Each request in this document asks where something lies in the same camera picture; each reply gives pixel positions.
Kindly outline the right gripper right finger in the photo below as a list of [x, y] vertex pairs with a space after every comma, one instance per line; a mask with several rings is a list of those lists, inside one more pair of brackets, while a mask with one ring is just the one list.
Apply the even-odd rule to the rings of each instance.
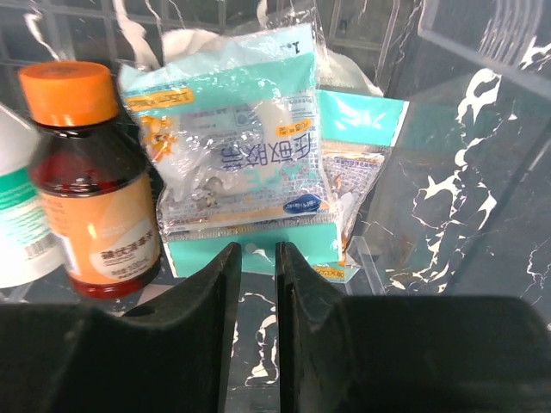
[[284, 412], [547, 412], [550, 337], [520, 299], [350, 296], [275, 253]]

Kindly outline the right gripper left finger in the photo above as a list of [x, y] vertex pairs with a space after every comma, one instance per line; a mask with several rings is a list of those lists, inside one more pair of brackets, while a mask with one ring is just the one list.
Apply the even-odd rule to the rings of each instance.
[[221, 412], [241, 248], [116, 317], [89, 305], [1, 308], [4, 412]]

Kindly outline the white plastic bottle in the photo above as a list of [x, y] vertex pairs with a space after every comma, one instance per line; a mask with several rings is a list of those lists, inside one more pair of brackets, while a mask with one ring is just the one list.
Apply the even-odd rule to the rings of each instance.
[[28, 166], [38, 133], [1, 106], [1, 287], [38, 280], [63, 263]]

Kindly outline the clear medicine kit box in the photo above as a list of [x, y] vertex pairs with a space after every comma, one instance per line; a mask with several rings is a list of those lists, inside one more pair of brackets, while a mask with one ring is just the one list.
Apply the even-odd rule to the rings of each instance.
[[[387, 293], [517, 296], [550, 315], [550, 97], [421, 36], [438, 34], [550, 78], [550, 4], [321, 1], [328, 47], [409, 112], [355, 232]], [[4, 1], [1, 100], [27, 113], [17, 72], [54, 58], [116, 68], [137, 34], [156, 56], [171, 29], [236, 30], [288, 1]]]

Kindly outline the brown medicine bottle orange cap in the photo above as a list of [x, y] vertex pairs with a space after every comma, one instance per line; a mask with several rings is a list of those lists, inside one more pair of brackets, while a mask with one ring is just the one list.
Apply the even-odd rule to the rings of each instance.
[[52, 61], [19, 79], [40, 135], [29, 178], [74, 289], [93, 299], [139, 291], [159, 270], [158, 227], [148, 160], [118, 126], [109, 69]]

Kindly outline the clear teal bandage packet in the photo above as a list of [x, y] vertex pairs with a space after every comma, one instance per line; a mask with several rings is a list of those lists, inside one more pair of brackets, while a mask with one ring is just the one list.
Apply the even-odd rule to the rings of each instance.
[[164, 182], [164, 237], [193, 239], [336, 218], [322, 167], [313, 9], [210, 40], [119, 90]]

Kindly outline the teal header cotton swab bag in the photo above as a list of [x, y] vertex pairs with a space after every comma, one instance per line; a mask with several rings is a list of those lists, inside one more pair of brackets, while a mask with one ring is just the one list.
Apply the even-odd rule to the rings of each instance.
[[270, 274], [276, 243], [294, 243], [327, 280], [349, 281], [360, 266], [347, 253], [362, 203], [372, 190], [403, 126], [409, 103], [337, 91], [319, 92], [322, 164], [335, 198], [337, 218], [314, 215], [214, 228], [198, 234], [171, 231], [164, 244], [170, 270], [187, 278], [228, 243], [243, 248], [245, 272]]

